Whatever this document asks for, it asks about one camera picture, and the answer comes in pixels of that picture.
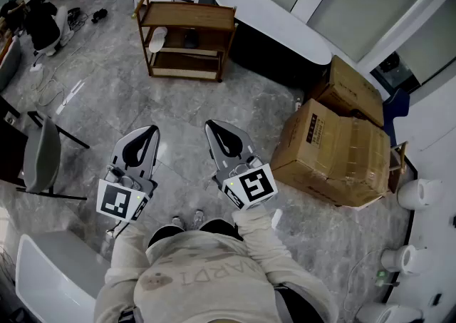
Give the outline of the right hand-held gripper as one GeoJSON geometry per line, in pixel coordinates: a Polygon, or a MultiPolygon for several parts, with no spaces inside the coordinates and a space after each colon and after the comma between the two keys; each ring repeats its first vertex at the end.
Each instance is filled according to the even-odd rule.
{"type": "Polygon", "coordinates": [[[269,164],[255,156],[245,131],[217,120],[206,121],[204,130],[217,166],[213,180],[238,210],[258,207],[278,193],[269,164]]]}

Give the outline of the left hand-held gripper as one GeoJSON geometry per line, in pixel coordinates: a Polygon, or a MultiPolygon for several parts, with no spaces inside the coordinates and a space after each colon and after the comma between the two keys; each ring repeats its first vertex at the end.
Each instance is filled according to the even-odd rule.
{"type": "Polygon", "coordinates": [[[115,144],[112,164],[117,167],[109,165],[105,177],[99,180],[97,212],[123,222],[138,220],[157,188],[151,178],[159,143],[159,128],[145,126],[115,144]]]}

